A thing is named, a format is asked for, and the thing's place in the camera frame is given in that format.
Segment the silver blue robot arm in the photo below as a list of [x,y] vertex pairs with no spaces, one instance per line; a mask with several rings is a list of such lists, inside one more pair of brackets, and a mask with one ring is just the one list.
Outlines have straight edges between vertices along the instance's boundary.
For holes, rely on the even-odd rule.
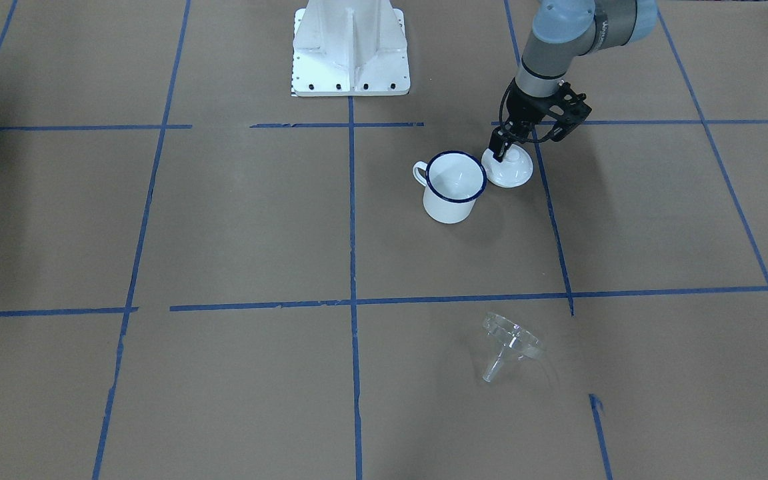
[[655,1],[543,1],[504,92],[500,124],[489,141],[493,160],[512,145],[560,142],[591,114],[586,95],[564,76],[573,60],[648,36],[657,21]]

